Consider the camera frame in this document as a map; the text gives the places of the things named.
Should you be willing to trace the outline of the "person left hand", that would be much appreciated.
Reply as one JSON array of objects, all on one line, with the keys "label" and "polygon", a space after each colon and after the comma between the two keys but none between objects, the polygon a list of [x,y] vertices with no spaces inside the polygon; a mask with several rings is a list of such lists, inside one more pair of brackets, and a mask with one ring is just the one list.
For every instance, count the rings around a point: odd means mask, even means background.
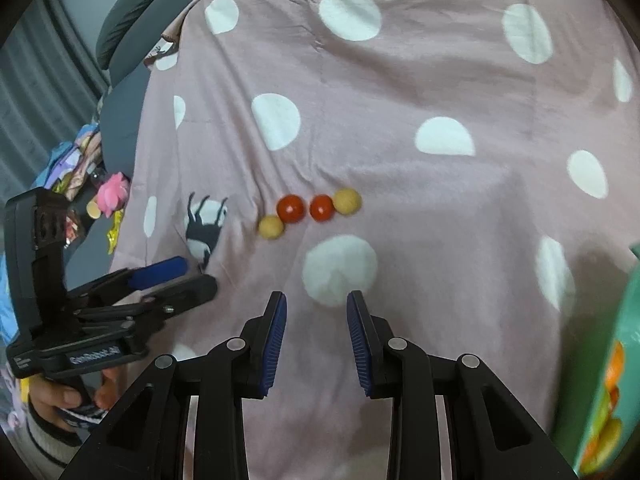
[{"label": "person left hand", "polygon": [[[94,403],[102,410],[110,410],[122,392],[120,378],[122,367],[102,370],[102,385],[94,394]],[[82,404],[81,394],[69,386],[51,382],[42,375],[29,378],[29,399],[36,413],[47,422],[66,431],[73,428],[61,418],[58,410],[78,408]]]}]

